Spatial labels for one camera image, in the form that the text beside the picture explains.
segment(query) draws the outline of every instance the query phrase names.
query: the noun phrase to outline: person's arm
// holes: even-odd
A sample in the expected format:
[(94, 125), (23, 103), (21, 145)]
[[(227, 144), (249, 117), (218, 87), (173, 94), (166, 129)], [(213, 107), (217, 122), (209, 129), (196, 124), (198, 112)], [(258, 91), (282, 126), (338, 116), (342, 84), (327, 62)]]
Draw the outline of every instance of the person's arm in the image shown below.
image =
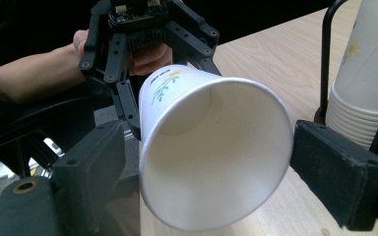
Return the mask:
[(73, 44), (0, 67), (0, 102), (27, 104), (83, 82)]

